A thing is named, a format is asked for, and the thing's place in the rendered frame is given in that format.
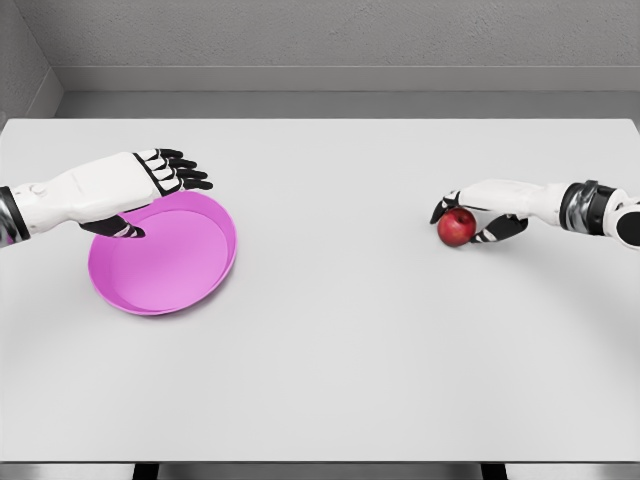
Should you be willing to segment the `red apple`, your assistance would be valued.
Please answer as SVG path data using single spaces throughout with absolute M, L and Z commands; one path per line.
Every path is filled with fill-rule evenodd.
M 468 243 L 476 233 L 476 219 L 464 208 L 453 208 L 437 222 L 437 234 L 442 243 L 449 247 L 459 247 Z

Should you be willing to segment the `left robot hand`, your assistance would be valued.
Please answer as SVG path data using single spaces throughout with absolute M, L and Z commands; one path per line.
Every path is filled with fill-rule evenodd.
M 210 190 L 198 164 L 173 149 L 123 152 L 73 168 L 62 175 L 67 218 L 105 237 L 142 238 L 145 232 L 122 217 L 180 191 Z

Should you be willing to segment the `pink plate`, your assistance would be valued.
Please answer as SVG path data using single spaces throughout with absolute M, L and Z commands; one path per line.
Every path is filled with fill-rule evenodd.
M 127 313 L 155 316 L 188 308 L 213 292 L 235 261 L 234 220 L 206 195 L 179 192 L 124 218 L 145 236 L 96 236 L 88 273 L 98 294 Z

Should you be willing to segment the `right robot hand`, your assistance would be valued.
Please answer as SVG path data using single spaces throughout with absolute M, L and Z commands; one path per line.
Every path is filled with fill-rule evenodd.
M 518 235 L 528 227 L 528 218 L 537 217 L 549 225 L 558 225 L 558 212 L 542 186 L 511 180 L 484 180 L 454 190 L 442 197 L 434 208 L 430 223 L 456 207 L 499 213 L 471 243 L 493 243 Z

